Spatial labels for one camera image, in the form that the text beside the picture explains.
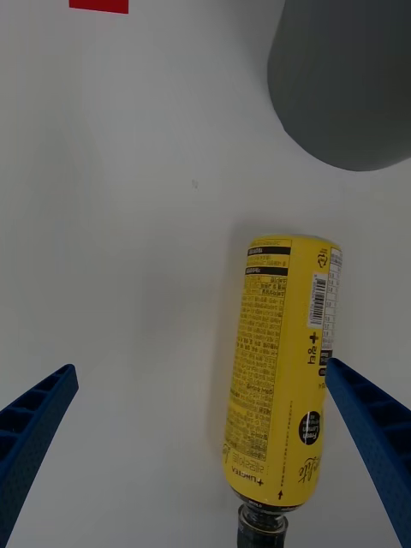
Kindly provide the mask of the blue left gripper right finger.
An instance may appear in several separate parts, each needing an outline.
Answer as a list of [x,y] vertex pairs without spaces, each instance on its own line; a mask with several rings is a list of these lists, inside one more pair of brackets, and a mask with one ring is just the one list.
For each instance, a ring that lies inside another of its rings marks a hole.
[[411,546],[410,410],[340,360],[325,381],[402,547]]

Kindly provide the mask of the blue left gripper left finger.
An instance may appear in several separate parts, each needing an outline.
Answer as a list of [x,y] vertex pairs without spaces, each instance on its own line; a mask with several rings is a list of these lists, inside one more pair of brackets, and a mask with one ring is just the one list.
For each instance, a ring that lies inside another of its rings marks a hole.
[[63,416],[79,389],[62,366],[0,413],[0,546],[9,537]]

